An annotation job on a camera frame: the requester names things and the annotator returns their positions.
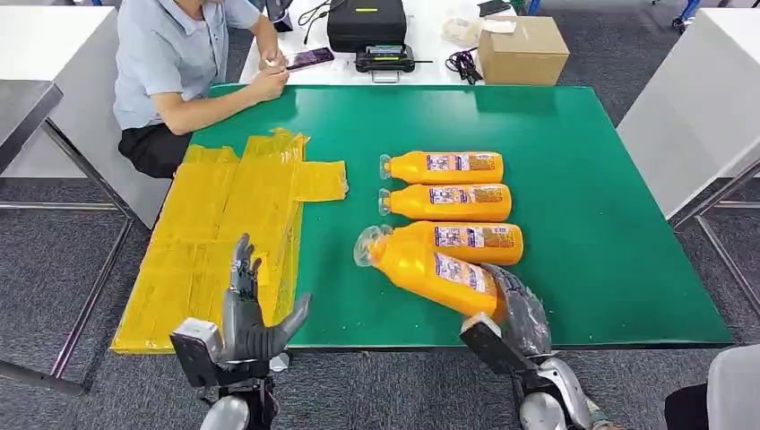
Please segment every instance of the smartphone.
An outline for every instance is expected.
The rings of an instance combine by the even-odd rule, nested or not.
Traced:
[[[286,56],[288,59],[288,70],[297,70],[308,65],[318,65],[327,63],[335,59],[335,56],[328,47],[320,47],[310,51],[299,52],[292,56]]]

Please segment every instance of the green table mat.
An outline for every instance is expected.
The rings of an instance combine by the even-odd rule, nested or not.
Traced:
[[[404,187],[379,178],[379,156],[411,150],[505,157],[508,222],[525,237],[513,270],[543,300],[555,346],[731,341],[589,88],[288,86],[192,142],[241,154],[274,127],[311,136],[309,160],[345,160],[350,187],[345,201],[305,204],[297,294],[314,297],[292,347],[461,345],[460,315],[352,259],[366,226],[409,222],[381,217],[376,198]]]

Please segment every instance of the orange bottle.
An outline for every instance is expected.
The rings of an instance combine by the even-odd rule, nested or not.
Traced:
[[[374,266],[397,287],[461,314],[484,312],[497,321],[504,319],[504,305],[490,273],[436,253],[430,246],[396,240],[372,226],[358,237],[354,261],[360,267]]]
[[[509,216],[512,196],[504,184],[409,185],[389,192],[381,189],[380,214],[400,213],[411,219],[494,221]]]
[[[407,184],[499,183],[504,161],[496,152],[422,152],[400,157],[380,156],[380,177],[397,177]]]
[[[465,262],[508,265],[523,256],[523,233],[514,224],[417,221],[407,227],[380,229],[404,242],[431,244],[436,252]]]

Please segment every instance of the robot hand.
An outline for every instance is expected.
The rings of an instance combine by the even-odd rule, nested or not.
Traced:
[[[311,294],[299,297],[293,311],[272,327],[263,323],[258,302],[258,268],[261,259],[251,263],[254,246],[244,234],[232,254],[229,288],[222,299],[221,330],[224,349],[221,357],[229,364],[269,360],[278,356],[308,316]]]

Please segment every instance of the black equipment box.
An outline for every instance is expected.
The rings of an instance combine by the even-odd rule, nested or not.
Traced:
[[[360,52],[367,45],[404,44],[402,0],[332,0],[330,7],[327,37],[333,51]]]

